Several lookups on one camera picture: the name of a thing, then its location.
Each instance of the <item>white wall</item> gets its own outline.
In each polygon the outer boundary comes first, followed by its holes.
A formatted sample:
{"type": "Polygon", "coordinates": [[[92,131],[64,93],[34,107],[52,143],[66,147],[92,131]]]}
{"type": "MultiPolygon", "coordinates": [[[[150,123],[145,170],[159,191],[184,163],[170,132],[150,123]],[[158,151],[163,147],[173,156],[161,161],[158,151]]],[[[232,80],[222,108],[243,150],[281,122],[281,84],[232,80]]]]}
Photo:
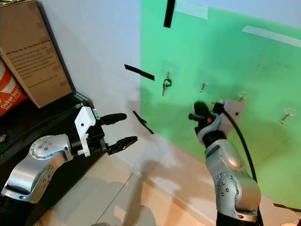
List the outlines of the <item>white wall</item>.
{"type": "MultiPolygon", "coordinates": [[[[194,1],[301,27],[299,0],[194,1]]],[[[140,67],[140,1],[41,2],[77,91],[90,97],[102,115],[128,115],[126,121],[104,128],[106,141],[112,144],[137,135],[139,141],[119,157],[214,223],[214,189],[205,165],[151,135],[132,114],[140,111],[140,77],[125,70],[124,64],[140,67]]]]}

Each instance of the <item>cardboard box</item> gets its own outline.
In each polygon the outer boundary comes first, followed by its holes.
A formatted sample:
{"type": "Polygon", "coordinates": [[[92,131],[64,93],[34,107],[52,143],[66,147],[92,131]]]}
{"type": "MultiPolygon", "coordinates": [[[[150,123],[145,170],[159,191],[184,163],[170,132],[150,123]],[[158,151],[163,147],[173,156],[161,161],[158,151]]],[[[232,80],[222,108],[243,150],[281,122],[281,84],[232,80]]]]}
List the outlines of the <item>cardboard box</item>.
{"type": "Polygon", "coordinates": [[[72,92],[35,1],[2,6],[0,29],[0,55],[38,107],[72,92]]]}

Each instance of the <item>green backdrop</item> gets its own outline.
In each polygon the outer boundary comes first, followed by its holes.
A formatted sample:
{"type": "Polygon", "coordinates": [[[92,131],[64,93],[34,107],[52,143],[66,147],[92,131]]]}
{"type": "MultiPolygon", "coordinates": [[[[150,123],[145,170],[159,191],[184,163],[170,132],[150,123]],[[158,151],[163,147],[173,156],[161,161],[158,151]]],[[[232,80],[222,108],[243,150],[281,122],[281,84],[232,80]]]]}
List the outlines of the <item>green backdrop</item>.
{"type": "MultiPolygon", "coordinates": [[[[284,109],[301,113],[301,48],[242,32],[247,25],[301,39],[301,31],[258,18],[209,8],[208,20],[174,12],[163,27],[166,0],[142,0],[141,114],[148,126],[180,148],[204,159],[192,105],[203,100],[238,99],[249,93],[239,126],[248,143],[261,191],[285,205],[301,208],[300,118],[280,124],[284,109]],[[162,97],[165,67],[173,81],[162,97]],[[209,81],[200,93],[202,81],[209,81]]],[[[229,139],[245,154],[235,132],[229,139]]]]}

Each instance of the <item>tiled floor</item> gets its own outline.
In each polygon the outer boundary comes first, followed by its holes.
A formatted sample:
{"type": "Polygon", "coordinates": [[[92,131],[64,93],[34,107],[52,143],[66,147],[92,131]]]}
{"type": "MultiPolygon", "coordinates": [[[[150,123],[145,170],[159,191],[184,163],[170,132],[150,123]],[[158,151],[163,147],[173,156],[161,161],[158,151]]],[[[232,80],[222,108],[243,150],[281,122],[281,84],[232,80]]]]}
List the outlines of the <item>tiled floor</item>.
{"type": "Polygon", "coordinates": [[[141,180],[115,156],[105,155],[49,210],[37,226],[204,226],[141,180]]]}

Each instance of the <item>tape strip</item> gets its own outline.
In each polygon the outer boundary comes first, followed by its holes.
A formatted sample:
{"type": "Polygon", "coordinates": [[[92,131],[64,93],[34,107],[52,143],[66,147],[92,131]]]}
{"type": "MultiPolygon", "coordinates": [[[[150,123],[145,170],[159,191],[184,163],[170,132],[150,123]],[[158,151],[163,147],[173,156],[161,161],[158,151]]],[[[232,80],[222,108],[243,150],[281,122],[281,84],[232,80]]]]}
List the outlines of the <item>tape strip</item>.
{"type": "Polygon", "coordinates": [[[132,67],[130,65],[124,65],[124,67],[125,67],[125,69],[132,71],[132,72],[136,72],[145,78],[148,78],[153,81],[155,80],[155,76],[153,76],[152,74],[148,74],[147,72],[141,71],[140,69],[138,69],[136,67],[132,67]]]}
{"type": "Polygon", "coordinates": [[[285,206],[285,205],[277,204],[277,203],[273,203],[273,204],[274,204],[274,206],[276,206],[276,207],[280,207],[280,208],[292,210],[292,211],[297,212],[297,213],[301,213],[301,210],[300,210],[300,209],[290,208],[290,207],[287,207],[287,206],[285,206]]]}
{"type": "Polygon", "coordinates": [[[175,0],[167,0],[164,26],[170,28],[174,14],[175,0]]]}
{"type": "Polygon", "coordinates": [[[187,0],[177,0],[175,10],[202,19],[208,19],[208,6],[187,0]]]}
{"type": "Polygon", "coordinates": [[[148,128],[145,124],[146,124],[146,120],[140,118],[140,116],[135,112],[133,111],[134,115],[137,117],[138,121],[151,133],[151,134],[154,134],[154,132],[148,128]]]}
{"type": "Polygon", "coordinates": [[[300,39],[296,39],[284,34],[279,34],[276,32],[271,32],[265,29],[261,29],[261,28],[257,28],[257,27],[252,27],[252,26],[246,26],[244,27],[244,29],[242,30],[243,32],[249,33],[249,34],[254,34],[254,35],[258,35],[267,39],[271,39],[271,40],[275,40],[275,41],[279,41],[291,46],[295,46],[298,48],[301,48],[301,40],[300,39]]]}

